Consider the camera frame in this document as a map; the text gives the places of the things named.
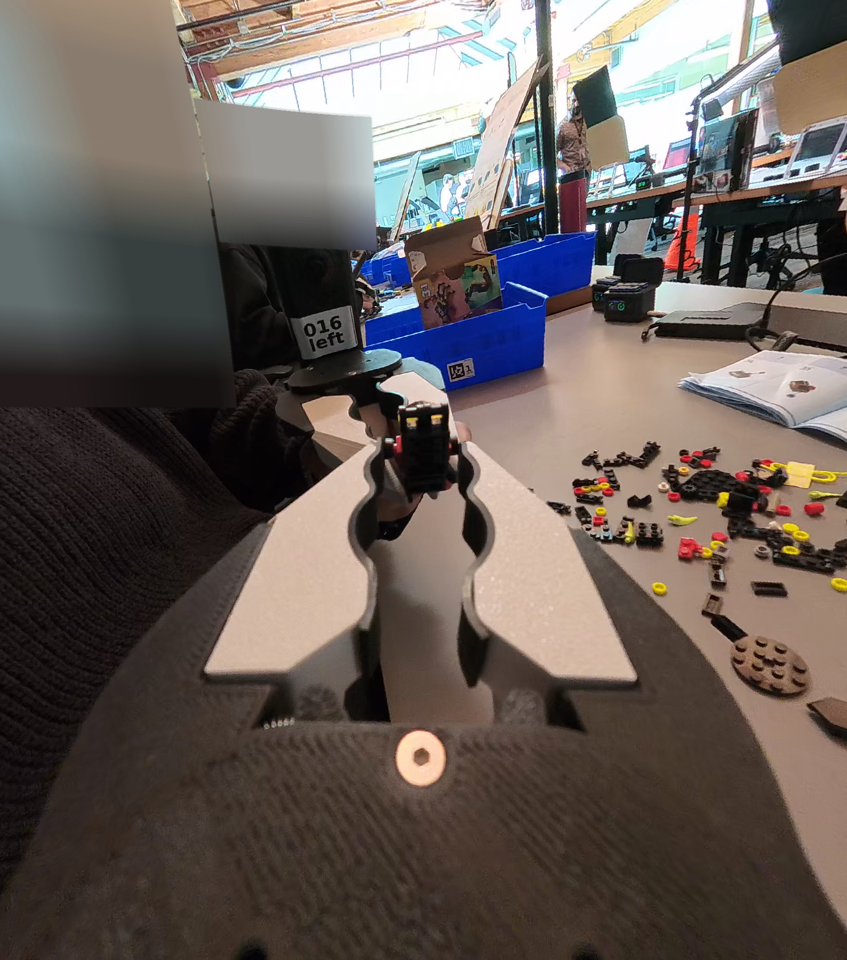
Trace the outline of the dark display screen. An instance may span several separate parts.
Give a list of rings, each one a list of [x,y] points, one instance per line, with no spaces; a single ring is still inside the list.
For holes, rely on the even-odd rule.
[[[759,111],[747,109],[703,126],[691,194],[725,195],[742,190],[750,174]]]

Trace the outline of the person's left forearm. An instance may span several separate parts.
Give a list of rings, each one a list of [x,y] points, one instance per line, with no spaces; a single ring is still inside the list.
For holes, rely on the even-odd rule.
[[[278,416],[283,391],[262,372],[239,370],[234,383],[236,403],[214,414],[205,457],[242,505],[273,515],[313,484],[315,451]]]

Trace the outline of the grey flat electronic device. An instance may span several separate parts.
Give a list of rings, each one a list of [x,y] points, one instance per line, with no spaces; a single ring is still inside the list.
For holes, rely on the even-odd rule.
[[[645,331],[657,339],[744,342],[749,330],[764,318],[765,305],[743,302],[724,309],[685,309],[664,314]]]

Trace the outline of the wooden top desk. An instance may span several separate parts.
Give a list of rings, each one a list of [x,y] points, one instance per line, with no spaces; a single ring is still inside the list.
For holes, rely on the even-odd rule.
[[[670,214],[683,204],[684,186],[680,181],[589,200],[589,221],[596,225],[595,264],[607,264],[620,224]],[[744,287],[755,241],[835,218],[844,187],[847,171],[803,179],[787,176],[735,193],[692,196],[689,205],[703,210],[700,283]]]

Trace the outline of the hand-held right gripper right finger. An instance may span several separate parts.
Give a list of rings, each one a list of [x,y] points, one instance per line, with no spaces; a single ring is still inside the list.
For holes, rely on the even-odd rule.
[[[458,658],[470,687],[615,690],[638,674],[573,532],[473,442],[461,446],[463,539]]]

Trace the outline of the pile of loose lego pieces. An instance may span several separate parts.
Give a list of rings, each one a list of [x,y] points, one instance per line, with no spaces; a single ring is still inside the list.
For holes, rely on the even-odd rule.
[[[748,635],[722,611],[735,542],[753,544],[754,557],[763,563],[824,576],[835,592],[847,594],[847,534],[831,546],[816,545],[785,498],[787,490],[805,494],[799,507],[805,520],[823,518],[831,506],[847,523],[847,471],[820,470],[803,462],[754,459],[747,469],[727,472],[715,467],[719,447],[682,449],[678,462],[661,470],[657,493],[629,496],[614,524],[608,516],[608,503],[622,492],[618,469],[646,469],[661,451],[661,445],[653,440],[639,455],[621,451],[603,459],[598,450],[593,450],[581,462],[582,467],[591,468],[592,475],[572,481],[573,503],[548,500],[546,505],[564,519],[574,518],[583,532],[600,544],[644,550],[663,549],[664,525],[684,530],[700,522],[699,516],[678,513],[677,509],[710,506],[718,510],[721,528],[711,531],[708,538],[705,529],[680,534],[676,551],[681,563],[701,562],[707,566],[709,591],[702,616],[738,651],[744,649]],[[670,510],[664,525],[637,517],[638,512],[649,511],[655,504]]]

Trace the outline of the orange traffic cone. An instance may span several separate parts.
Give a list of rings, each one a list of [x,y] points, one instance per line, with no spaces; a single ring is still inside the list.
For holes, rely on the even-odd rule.
[[[689,275],[699,267],[696,256],[699,223],[700,213],[697,211],[689,214],[686,229],[683,229],[683,218],[678,218],[677,230],[664,257],[666,273],[676,274],[682,269],[684,275]]]

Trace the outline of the black round lego plate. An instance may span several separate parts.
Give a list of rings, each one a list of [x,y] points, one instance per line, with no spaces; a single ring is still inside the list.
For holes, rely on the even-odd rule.
[[[792,648],[762,635],[745,635],[731,642],[729,659],[735,674],[754,689],[781,697],[810,691],[812,674]]]

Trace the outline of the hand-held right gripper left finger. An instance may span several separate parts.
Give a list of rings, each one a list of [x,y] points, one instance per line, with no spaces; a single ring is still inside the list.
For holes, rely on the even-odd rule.
[[[277,514],[205,662],[213,682],[356,685],[379,659],[378,531],[386,455],[364,446]]]

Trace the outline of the cardboard lego set box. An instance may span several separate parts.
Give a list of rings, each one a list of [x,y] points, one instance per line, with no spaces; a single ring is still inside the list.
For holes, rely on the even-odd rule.
[[[502,310],[498,258],[480,216],[410,236],[403,251],[424,330]]]

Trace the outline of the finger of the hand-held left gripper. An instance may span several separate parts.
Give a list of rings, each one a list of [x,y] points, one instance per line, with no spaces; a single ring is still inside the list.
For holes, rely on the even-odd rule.
[[[319,396],[302,403],[301,410],[313,428],[311,440],[321,460],[349,460],[377,444],[351,396]]]
[[[397,422],[402,407],[415,403],[448,406],[445,391],[415,371],[390,376],[378,384],[378,405],[388,422]]]

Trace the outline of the small black red lego assembly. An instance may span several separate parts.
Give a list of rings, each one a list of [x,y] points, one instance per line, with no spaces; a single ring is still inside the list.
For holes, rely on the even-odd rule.
[[[454,458],[460,443],[446,399],[403,403],[395,425],[390,457],[407,500],[439,495],[457,482]]]

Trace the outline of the open instruction booklet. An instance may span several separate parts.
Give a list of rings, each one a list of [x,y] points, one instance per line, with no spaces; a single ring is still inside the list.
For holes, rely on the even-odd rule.
[[[847,446],[847,359],[761,351],[679,387],[789,429],[813,431]]]

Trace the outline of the black electronic device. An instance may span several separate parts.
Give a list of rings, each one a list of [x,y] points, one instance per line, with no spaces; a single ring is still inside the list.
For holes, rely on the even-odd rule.
[[[591,306],[607,322],[643,323],[656,308],[664,272],[663,258],[618,254],[611,274],[592,282]]]

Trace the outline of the leaning cardboard sheet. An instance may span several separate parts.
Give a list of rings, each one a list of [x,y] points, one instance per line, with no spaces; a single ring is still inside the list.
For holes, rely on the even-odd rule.
[[[474,173],[466,197],[465,213],[468,218],[477,217],[484,231],[492,230],[500,218],[495,210],[498,194],[502,191],[502,179],[508,146],[533,90],[543,76],[545,61],[524,71],[497,99],[483,134],[474,167]]]

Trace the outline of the blue plastic bin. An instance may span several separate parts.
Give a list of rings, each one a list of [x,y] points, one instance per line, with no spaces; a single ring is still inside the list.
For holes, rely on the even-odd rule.
[[[502,309],[449,325],[424,328],[418,307],[369,319],[366,346],[435,367],[453,391],[544,366],[547,303],[545,294],[509,282]]]
[[[551,234],[494,252],[502,285],[515,283],[548,297],[591,286],[598,234]]]

